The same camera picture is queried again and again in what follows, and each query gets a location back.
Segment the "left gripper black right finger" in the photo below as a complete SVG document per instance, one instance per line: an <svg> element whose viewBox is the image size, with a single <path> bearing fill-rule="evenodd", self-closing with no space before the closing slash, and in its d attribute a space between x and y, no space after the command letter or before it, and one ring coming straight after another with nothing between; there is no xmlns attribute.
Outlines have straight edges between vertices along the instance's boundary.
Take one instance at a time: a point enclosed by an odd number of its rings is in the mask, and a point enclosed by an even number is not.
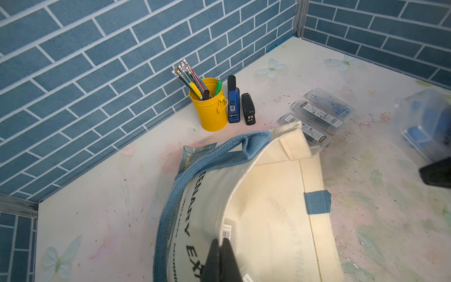
<svg viewBox="0 0 451 282"><path fill-rule="evenodd" d="M228 238L223 239L220 248L220 281L221 282L242 282L240 269L233 253L231 243Z"/></svg>

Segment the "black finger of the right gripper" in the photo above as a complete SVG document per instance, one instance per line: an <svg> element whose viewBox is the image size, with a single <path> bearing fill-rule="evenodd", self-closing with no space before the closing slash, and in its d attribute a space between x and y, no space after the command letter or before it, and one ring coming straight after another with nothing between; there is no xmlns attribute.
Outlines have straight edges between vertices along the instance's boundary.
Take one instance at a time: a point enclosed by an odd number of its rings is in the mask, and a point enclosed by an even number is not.
<svg viewBox="0 0 451 282"><path fill-rule="evenodd" d="M419 169L424 184L440 188L451 188L451 157Z"/></svg>

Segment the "clear compass set case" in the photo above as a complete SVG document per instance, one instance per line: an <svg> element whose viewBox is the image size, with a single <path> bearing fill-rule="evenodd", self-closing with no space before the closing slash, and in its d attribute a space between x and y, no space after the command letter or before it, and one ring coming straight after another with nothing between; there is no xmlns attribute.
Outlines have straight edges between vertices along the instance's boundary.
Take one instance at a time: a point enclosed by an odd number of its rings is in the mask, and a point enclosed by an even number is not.
<svg viewBox="0 0 451 282"><path fill-rule="evenodd" d="M300 120L293 113L285 114L278 120L280 125L286 125L293 122L302 123L302 131L310 147L319 146L320 149L324 149L330 145L332 140L330 135L318 129L316 126Z"/></svg>

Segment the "cream canvas tote bag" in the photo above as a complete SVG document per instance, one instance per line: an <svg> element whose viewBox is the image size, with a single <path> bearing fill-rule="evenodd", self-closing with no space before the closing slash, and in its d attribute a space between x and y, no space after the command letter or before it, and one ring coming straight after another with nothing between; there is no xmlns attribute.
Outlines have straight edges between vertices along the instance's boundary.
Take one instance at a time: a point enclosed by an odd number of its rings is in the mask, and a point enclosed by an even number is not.
<svg viewBox="0 0 451 282"><path fill-rule="evenodd" d="M153 279L200 282L211 242L236 222L238 268L260 282L341 282L318 153L301 122L183 149L157 230Z"/></svg>

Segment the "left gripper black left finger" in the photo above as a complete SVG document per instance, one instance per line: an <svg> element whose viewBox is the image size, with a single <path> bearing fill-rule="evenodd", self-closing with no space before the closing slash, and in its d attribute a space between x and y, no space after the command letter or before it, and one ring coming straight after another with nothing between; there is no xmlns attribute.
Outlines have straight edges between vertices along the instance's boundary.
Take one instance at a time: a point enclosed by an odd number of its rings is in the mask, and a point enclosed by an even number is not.
<svg viewBox="0 0 451 282"><path fill-rule="evenodd" d="M211 242L206 263L203 267L201 282L220 282L221 276L221 253L217 239Z"/></svg>

